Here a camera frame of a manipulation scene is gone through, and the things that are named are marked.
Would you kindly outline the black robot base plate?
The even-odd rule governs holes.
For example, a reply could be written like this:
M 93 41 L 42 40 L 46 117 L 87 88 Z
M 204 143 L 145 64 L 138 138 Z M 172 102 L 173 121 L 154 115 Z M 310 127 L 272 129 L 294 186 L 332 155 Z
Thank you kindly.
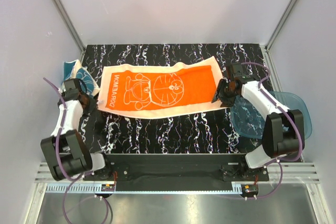
M 229 191 L 233 182 L 267 182 L 266 169 L 250 169 L 243 154 L 107 154 L 105 168 L 87 181 L 115 182 L 117 192 Z

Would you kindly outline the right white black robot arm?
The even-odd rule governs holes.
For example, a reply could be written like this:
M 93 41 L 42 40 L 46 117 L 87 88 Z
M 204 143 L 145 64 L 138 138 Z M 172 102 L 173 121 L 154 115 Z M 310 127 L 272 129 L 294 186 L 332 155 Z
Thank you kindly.
M 239 176 L 250 180 L 257 168 L 280 161 L 295 162 L 304 149 L 304 118 L 300 110 L 291 110 L 274 98 L 263 86 L 267 77 L 259 80 L 243 69 L 245 63 L 226 67 L 227 79 L 221 79 L 212 102 L 220 100 L 221 107 L 232 107 L 238 96 L 249 101 L 265 120 L 262 143 L 245 155 L 238 167 Z

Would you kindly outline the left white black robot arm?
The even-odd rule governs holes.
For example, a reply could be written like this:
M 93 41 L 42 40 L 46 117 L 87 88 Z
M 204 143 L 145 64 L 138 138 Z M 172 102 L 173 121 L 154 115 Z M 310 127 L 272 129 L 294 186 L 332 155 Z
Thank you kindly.
M 96 174 L 103 180 L 113 175 L 112 165 L 102 153 L 90 153 L 79 134 L 80 119 L 96 108 L 96 101 L 87 94 L 83 80 L 66 80 L 59 90 L 48 79 L 44 80 L 59 96 L 59 116 L 51 135 L 41 140 L 40 147 L 54 180 L 74 180 L 75 175 Z

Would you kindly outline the orange cartoon print towel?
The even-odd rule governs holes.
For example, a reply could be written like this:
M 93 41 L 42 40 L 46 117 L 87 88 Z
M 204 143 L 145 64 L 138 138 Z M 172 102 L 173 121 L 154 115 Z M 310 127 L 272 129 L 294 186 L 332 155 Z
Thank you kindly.
M 221 110 L 213 101 L 222 71 L 215 57 L 172 67 L 104 67 L 98 109 L 128 118 L 161 119 Z

